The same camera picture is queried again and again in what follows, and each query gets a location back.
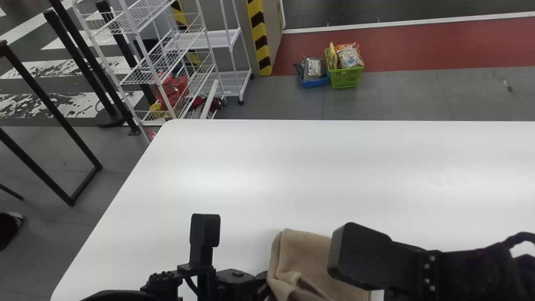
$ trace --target beige cloth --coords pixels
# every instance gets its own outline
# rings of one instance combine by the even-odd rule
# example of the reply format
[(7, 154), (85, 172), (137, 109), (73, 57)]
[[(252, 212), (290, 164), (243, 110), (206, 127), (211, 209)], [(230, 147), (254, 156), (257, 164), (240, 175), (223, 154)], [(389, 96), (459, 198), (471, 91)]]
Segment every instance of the beige cloth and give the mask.
[(277, 301), (368, 301), (370, 293), (329, 276), (331, 239), (285, 229), (271, 246), (267, 272)]

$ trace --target blue basket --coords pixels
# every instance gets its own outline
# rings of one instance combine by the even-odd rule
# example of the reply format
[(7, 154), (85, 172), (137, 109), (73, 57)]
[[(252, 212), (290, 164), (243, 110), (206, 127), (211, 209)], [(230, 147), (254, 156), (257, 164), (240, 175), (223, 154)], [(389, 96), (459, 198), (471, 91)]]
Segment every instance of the blue basket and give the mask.
[(303, 66), (301, 66), (301, 63), (295, 63), (294, 64), (295, 69), (297, 70), (297, 77), (299, 77), (299, 80), (301, 81), (301, 84), (305, 88), (314, 88), (314, 87), (321, 87), (326, 86), (331, 82), (331, 74), (327, 72), (326, 77), (322, 77), (320, 79), (316, 80), (309, 80), (309, 81), (303, 81)]

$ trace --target green basket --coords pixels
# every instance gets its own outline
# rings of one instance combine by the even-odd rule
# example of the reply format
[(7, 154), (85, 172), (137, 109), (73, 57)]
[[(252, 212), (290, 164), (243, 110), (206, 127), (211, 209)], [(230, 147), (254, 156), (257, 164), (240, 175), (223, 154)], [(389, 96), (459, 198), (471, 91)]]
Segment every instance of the green basket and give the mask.
[(327, 70), (331, 74), (331, 86), (333, 89), (339, 88), (351, 88), (358, 85), (358, 79), (361, 77), (364, 66), (348, 68), (348, 69), (335, 69), (329, 68), (329, 48), (325, 49), (325, 65)]

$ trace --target stanchion base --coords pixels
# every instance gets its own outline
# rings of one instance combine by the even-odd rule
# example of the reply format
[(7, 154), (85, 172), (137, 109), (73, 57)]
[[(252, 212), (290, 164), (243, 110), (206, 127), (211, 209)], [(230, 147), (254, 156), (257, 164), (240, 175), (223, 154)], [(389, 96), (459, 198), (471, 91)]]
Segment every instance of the stanchion base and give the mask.
[(139, 136), (141, 134), (141, 130), (137, 130), (137, 131), (132, 131), (130, 130), (130, 132), (128, 133), (129, 136)]
[(95, 123), (99, 127), (114, 127), (123, 125), (125, 122), (124, 117), (117, 109), (117, 106), (113, 105), (113, 108), (115, 109), (115, 112), (117, 112), (115, 116), (110, 115), (106, 109), (102, 109), (102, 111), (97, 113), (97, 116), (95, 116)]

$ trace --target red floor mat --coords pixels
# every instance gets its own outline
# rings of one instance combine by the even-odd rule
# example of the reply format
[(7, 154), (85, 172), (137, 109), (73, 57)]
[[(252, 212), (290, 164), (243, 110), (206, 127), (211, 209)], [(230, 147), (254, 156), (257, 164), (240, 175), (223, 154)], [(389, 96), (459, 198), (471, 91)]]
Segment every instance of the red floor mat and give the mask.
[(535, 65), (535, 18), (470, 21), (336, 32), (285, 34), (272, 75), (293, 75), (302, 55), (324, 56), (357, 41), (365, 71)]

